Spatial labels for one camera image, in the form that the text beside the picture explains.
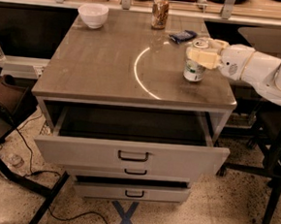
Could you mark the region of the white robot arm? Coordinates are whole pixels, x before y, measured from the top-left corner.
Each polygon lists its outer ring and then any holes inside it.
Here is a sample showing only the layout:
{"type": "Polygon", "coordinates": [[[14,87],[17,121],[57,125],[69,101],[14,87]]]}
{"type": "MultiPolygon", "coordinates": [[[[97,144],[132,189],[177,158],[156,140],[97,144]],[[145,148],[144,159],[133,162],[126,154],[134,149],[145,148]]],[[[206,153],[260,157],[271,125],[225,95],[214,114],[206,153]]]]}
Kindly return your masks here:
{"type": "Polygon", "coordinates": [[[269,102],[281,106],[281,59],[243,44],[201,37],[186,49],[187,58],[206,69],[218,69],[231,80],[249,83],[269,102]]]}

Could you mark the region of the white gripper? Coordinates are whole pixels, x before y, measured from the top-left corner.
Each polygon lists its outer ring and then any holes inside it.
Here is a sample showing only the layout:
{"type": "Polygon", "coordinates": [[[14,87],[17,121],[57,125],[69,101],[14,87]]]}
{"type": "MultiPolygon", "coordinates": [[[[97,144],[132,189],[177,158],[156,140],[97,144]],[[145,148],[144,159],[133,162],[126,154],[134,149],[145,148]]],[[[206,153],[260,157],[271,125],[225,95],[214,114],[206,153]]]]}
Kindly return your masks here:
{"type": "Polygon", "coordinates": [[[207,42],[209,49],[221,52],[221,56],[216,51],[204,51],[200,48],[188,47],[186,49],[187,58],[206,69],[219,67],[223,76],[231,80],[239,80],[246,62],[255,50],[243,44],[230,46],[229,42],[218,39],[208,38],[207,42]]]}

